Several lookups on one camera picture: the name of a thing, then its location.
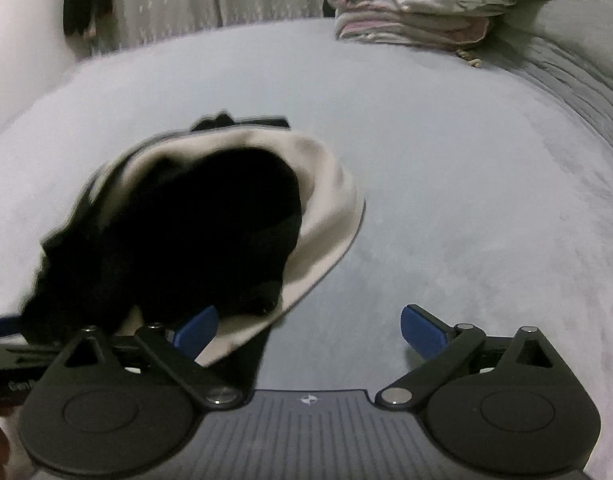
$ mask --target blue gripper pad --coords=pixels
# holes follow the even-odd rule
[[[446,332],[419,312],[404,307],[400,317],[401,335],[424,360],[429,360],[448,346]]]
[[[176,330],[170,341],[184,357],[195,361],[218,333],[218,322],[218,311],[209,306]]]
[[[133,480],[493,480],[437,450],[407,412],[377,408],[362,390],[259,390],[212,412],[186,446]],[[58,480],[46,471],[33,480]],[[588,480],[580,472],[550,480]]]
[[[0,317],[0,338],[16,335],[20,333],[20,316],[1,316]]]

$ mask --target black and white fabric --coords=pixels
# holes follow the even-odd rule
[[[102,168],[43,243],[22,335],[175,328],[214,305],[218,337],[199,358],[211,364],[261,332],[345,253],[363,211],[334,156],[287,128],[219,114]]]

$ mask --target gray bedsheet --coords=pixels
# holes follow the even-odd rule
[[[37,101],[0,133],[0,313],[16,310],[40,239],[99,165],[222,108],[284,114],[343,160],[366,214],[349,253],[273,330],[258,386],[375,394],[419,363],[399,333],[407,303],[491,335],[535,324],[597,403],[588,472],[613,480],[613,138],[512,41],[498,60],[522,77],[336,43],[332,30],[197,34],[85,63]]]

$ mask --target gray mattress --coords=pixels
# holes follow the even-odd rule
[[[407,303],[491,335],[538,325],[601,412],[587,471],[613,480],[613,58],[531,27],[500,27],[479,70],[336,43],[328,20],[82,64],[0,133],[0,313],[101,164],[223,108],[282,114],[339,156],[366,212],[349,253],[277,323],[258,386],[375,394],[420,362],[399,333]]]

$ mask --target stacked blankets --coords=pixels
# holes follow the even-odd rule
[[[434,48],[480,43],[515,0],[328,0],[340,40]]]

